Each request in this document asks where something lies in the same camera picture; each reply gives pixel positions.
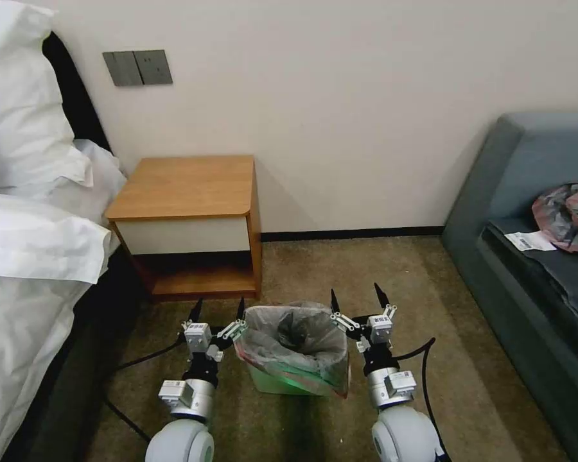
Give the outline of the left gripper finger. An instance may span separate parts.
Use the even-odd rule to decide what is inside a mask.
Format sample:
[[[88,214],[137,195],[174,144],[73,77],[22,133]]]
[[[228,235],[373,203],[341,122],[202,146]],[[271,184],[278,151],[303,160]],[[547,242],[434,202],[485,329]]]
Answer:
[[[197,331],[203,301],[203,297],[199,298],[194,307],[190,310],[187,320],[182,322],[181,326],[184,337],[188,337],[192,332]]]
[[[245,320],[245,299],[241,297],[236,318],[218,333],[218,338],[226,341],[235,341],[246,331],[247,327]]]

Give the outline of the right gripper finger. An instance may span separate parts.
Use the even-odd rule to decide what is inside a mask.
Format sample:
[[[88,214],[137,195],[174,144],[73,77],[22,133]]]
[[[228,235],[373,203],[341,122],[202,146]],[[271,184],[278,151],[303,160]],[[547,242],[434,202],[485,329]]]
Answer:
[[[383,311],[383,316],[387,317],[389,320],[392,320],[396,313],[397,306],[391,304],[387,294],[381,289],[381,287],[377,283],[374,283],[374,289],[378,301],[380,303],[381,309]]]
[[[341,330],[348,338],[360,338],[362,326],[354,319],[341,313],[334,289],[331,289],[331,314],[330,320],[334,326]]]

